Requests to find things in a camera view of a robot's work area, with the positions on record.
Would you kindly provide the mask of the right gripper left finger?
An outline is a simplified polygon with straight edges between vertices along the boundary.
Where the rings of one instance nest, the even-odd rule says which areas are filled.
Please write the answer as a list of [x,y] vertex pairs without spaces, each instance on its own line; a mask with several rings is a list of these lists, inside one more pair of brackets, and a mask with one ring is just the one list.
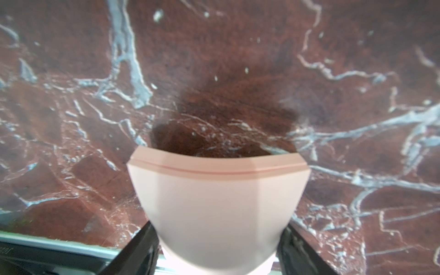
[[159,257],[159,238],[148,221],[100,275],[153,275]]

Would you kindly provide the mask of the pink sticky note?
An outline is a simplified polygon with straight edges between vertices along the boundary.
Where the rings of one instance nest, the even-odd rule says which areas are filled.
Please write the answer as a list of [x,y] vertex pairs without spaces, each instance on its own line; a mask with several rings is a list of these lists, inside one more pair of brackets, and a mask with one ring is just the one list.
[[300,154],[201,158],[138,147],[127,164],[179,275],[267,275],[311,170]]

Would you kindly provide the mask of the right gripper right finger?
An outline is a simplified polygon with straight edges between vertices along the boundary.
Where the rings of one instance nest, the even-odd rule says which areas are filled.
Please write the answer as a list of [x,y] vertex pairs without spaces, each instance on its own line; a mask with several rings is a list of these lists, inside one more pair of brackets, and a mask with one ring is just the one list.
[[337,275],[289,223],[277,247],[282,275]]

